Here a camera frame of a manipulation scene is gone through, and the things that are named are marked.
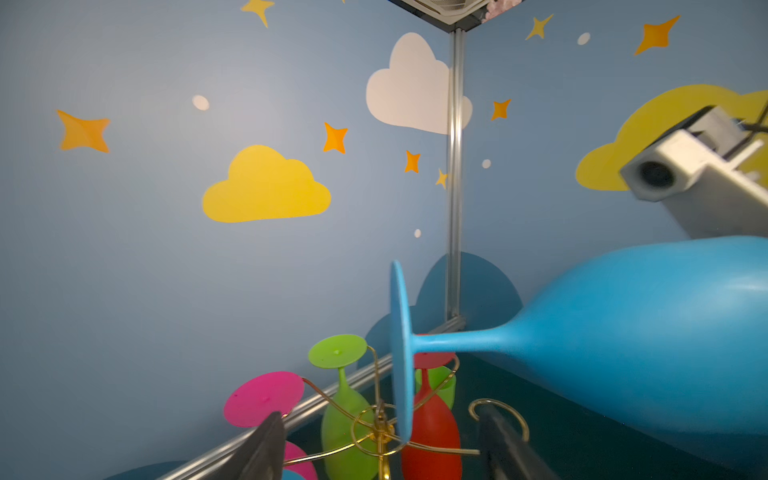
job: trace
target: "metal frame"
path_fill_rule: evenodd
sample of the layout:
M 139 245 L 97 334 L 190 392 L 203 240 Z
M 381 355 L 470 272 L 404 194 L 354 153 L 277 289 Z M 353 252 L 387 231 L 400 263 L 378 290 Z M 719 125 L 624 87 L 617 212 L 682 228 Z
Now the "metal frame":
M 465 324 L 462 319 L 456 319 L 451 322 L 443 323 L 430 333 L 456 332 L 463 329 L 464 326 Z M 379 359 L 379 373 L 386 374 L 390 370 L 392 370 L 391 354 L 385 355 Z M 376 369 L 374 368 L 373 363 L 371 363 L 354 372 L 347 378 L 347 381 L 352 388 L 361 389 L 371 384 L 375 375 Z M 333 394 L 339 391 L 339 383 L 336 382 L 323 391 L 326 395 L 333 396 Z M 326 400 L 320 394 L 315 394 L 304 399 L 284 419 L 286 430 L 292 431 L 298 429 L 300 426 L 311 420 L 315 415 L 322 412 L 327 405 Z M 230 459 L 234 451 L 245 442 L 248 435 L 253 433 L 254 430 L 255 429 L 248 429 L 244 431 L 237 437 L 217 446 L 215 449 L 210 450 L 176 470 L 163 475 L 158 480 L 202 480 L 203 478 L 209 478 L 220 466 Z
M 451 33 L 448 140 L 448 256 L 445 262 L 445 320 L 459 318 L 462 294 L 462 104 L 466 32 Z

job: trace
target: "metal pole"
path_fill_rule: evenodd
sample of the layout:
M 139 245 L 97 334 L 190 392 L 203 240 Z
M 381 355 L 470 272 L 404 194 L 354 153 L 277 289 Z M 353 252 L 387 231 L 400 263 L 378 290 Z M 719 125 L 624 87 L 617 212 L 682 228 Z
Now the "metal pole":
M 448 255 L 445 263 L 445 321 L 459 317 L 462 275 L 462 104 L 466 33 L 451 33 L 449 86 Z

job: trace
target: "cloud decal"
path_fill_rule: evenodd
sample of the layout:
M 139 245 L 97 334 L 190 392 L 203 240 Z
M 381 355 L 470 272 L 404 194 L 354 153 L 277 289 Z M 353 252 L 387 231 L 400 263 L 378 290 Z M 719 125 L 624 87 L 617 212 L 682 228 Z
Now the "cloud decal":
M 447 135 L 449 69 L 421 35 L 406 33 L 395 44 L 389 68 L 368 80 L 366 103 L 371 115 L 385 124 Z M 463 125 L 472 117 L 464 97 Z
M 330 204 L 331 193 L 303 162 L 262 145 L 237 154 L 229 179 L 203 196 L 205 214 L 224 223 L 308 217 L 321 214 Z
M 427 333 L 445 321 L 445 265 L 446 256 L 440 258 L 431 268 L 422 283 L 416 304 L 411 305 L 411 325 L 415 333 Z M 477 255 L 462 252 L 462 315 L 467 319 L 467 330 L 484 330 L 507 323 L 523 307 L 517 289 L 512 281 L 496 265 Z M 376 322 L 366 335 L 366 342 L 376 349 L 379 358 L 391 353 L 389 348 L 389 324 L 391 313 Z M 509 359 L 502 354 L 484 354 Z M 357 362 L 358 368 L 373 361 L 370 353 Z M 503 368 L 511 366 L 508 360 Z M 520 374 L 517 367 L 510 371 Z
M 768 101 L 768 90 L 739 95 L 715 85 L 688 85 L 659 95 L 634 112 L 612 144 L 591 151 L 576 169 L 576 180 L 592 190 L 629 190 L 619 170 L 652 144 L 669 127 L 707 105 L 719 105 L 731 117 L 757 120 Z M 768 135 L 760 134 L 764 140 Z M 762 148 L 740 167 L 744 173 L 757 172 L 758 183 L 768 187 L 768 149 Z

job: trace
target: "green cup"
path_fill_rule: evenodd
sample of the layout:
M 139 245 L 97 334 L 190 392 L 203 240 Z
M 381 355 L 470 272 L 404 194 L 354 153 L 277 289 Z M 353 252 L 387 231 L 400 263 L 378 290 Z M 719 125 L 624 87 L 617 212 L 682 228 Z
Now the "green cup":
M 370 404 L 346 381 L 344 368 L 360 360 L 368 349 L 365 339 L 357 335 L 336 335 L 318 342 L 310 350 L 310 362 L 321 369 L 339 370 L 339 391 L 333 396 L 333 401 L 354 416 L 363 410 L 368 412 L 362 420 L 373 423 L 373 412 Z M 352 420 L 333 406 L 326 407 L 323 422 L 320 424 L 320 443 L 323 450 L 335 450 L 352 443 Z M 364 425 L 355 426 L 355 436 L 361 439 L 370 433 Z M 369 452 L 376 451 L 372 440 L 361 443 Z M 325 458 L 326 474 L 331 480 L 371 480 L 376 476 L 379 461 L 376 457 L 366 455 L 359 449 L 351 448 Z
M 451 374 L 451 369 L 447 366 L 441 366 L 437 369 L 430 369 L 427 374 L 429 375 L 429 386 L 435 389 L 445 380 L 445 377 Z M 416 370 L 414 377 L 416 377 L 416 392 L 418 392 L 422 388 L 422 373 Z M 437 394 L 448 408 L 452 409 L 453 399 L 456 395 L 456 376 L 453 376 Z

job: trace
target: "yellow star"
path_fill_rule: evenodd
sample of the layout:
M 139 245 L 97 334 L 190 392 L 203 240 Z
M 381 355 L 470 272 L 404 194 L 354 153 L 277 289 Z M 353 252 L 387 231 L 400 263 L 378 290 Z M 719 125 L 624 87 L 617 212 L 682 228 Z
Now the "yellow star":
M 533 30 L 531 30 L 531 33 L 528 34 L 528 37 L 526 37 L 525 39 L 528 40 L 530 37 L 532 37 L 534 35 L 538 35 L 538 36 L 544 38 L 544 25 L 546 25 L 547 22 L 549 22 L 552 19 L 552 17 L 554 17 L 554 13 L 552 15 L 549 15 L 547 17 L 547 19 L 544 20 L 543 22 L 540 22 L 538 20 L 538 18 L 534 17 L 533 18 Z
M 61 141 L 62 150 L 71 150 L 77 147 L 90 147 L 94 150 L 109 153 L 107 142 L 104 141 L 104 129 L 109 125 L 108 118 L 101 120 L 81 120 L 61 110 L 57 110 L 58 116 L 64 122 L 64 140 Z
M 639 55 L 652 47 L 666 47 L 670 44 L 670 30 L 680 20 L 678 15 L 661 25 L 643 25 L 643 41 L 637 47 L 635 55 Z
M 406 153 L 408 154 L 408 164 L 406 165 L 406 173 L 408 172 L 419 172 L 419 157 L 421 157 L 421 154 L 414 155 L 411 152 L 406 150 Z
M 512 99 L 510 98 L 509 100 L 503 101 L 502 103 L 498 103 L 497 101 L 493 102 L 493 116 L 491 117 L 491 121 L 496 120 L 497 118 L 506 118 L 507 107 L 511 101 Z
M 347 130 L 349 129 L 348 128 L 336 129 L 326 124 L 326 133 L 328 134 L 328 139 L 326 140 L 326 146 L 325 148 L 323 148 L 323 151 L 338 150 L 341 153 L 345 154 L 346 152 L 344 151 L 344 135 L 346 135 Z
M 438 169 L 438 172 L 440 172 L 440 178 L 437 179 L 435 185 L 442 185 L 442 187 L 445 188 L 445 179 L 448 178 L 448 174 L 442 173 L 442 169 Z
M 264 22 L 264 26 L 269 28 L 269 25 L 266 24 L 266 15 L 264 12 L 266 12 L 272 5 L 275 5 L 275 2 L 267 2 L 266 0 L 248 0 L 248 3 L 240 10 L 243 12 L 253 12 L 256 15 L 259 15 L 261 21 Z

